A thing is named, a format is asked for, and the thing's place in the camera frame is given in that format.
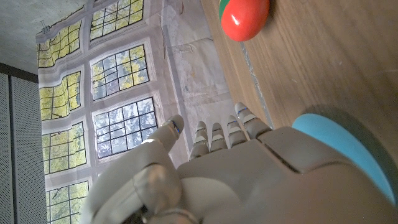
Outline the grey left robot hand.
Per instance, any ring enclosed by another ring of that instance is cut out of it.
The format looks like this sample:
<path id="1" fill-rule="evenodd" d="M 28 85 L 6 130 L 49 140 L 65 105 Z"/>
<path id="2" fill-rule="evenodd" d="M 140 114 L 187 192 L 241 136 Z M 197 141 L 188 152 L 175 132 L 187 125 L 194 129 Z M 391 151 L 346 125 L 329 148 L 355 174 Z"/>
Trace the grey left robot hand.
<path id="1" fill-rule="evenodd" d="M 189 160 L 170 117 L 90 187 L 81 223 L 396 223 L 397 168 L 331 119 L 272 129 L 244 104 L 226 129 L 199 122 Z"/>

